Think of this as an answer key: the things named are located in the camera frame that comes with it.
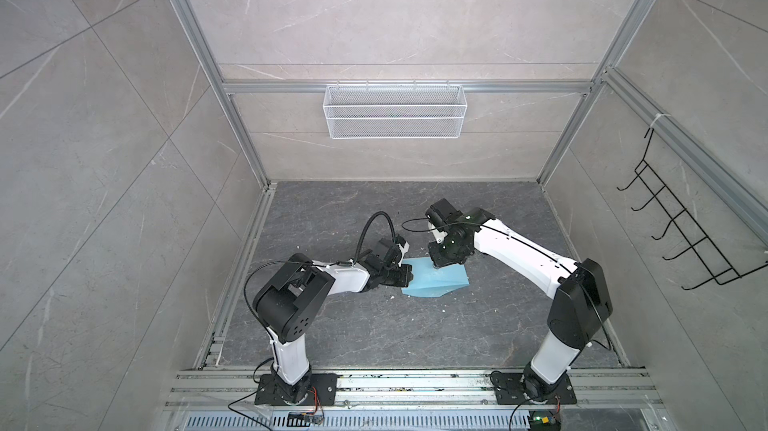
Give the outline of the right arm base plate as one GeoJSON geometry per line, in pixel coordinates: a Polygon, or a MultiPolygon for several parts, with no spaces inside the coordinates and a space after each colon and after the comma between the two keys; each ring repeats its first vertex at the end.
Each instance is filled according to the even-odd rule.
{"type": "Polygon", "coordinates": [[[499,405],[577,403],[568,374],[563,374],[553,384],[541,381],[533,372],[507,373],[496,370],[490,373],[489,379],[499,405]]]}

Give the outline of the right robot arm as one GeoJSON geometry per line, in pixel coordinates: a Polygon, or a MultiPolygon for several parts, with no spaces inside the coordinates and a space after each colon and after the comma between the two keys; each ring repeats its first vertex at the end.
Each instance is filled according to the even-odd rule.
{"type": "Polygon", "coordinates": [[[482,208],[463,213],[442,199],[425,216],[435,238],[428,245],[435,267],[463,264],[481,253],[518,272],[552,300],[548,333],[521,378],[528,399],[548,400],[613,312],[602,267],[591,259],[577,262],[552,252],[482,208]]]}

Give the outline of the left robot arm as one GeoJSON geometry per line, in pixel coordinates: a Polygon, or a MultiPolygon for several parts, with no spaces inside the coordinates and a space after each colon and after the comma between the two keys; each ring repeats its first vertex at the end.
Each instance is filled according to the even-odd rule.
{"type": "Polygon", "coordinates": [[[325,263],[296,253],[261,288],[250,305],[270,336],[271,372],[282,400],[298,404],[310,392],[304,334],[327,297],[379,286],[407,287],[413,279],[412,267],[404,262],[408,249],[408,242],[397,235],[380,239],[358,261],[325,263]]]}

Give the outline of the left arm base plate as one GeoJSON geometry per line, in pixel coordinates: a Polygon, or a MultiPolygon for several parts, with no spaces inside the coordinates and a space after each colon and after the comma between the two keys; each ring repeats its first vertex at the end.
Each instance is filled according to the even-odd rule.
{"type": "Polygon", "coordinates": [[[297,383],[286,384],[277,374],[259,378],[256,405],[332,406],[335,403],[339,376],[333,373],[309,372],[297,383]]]}

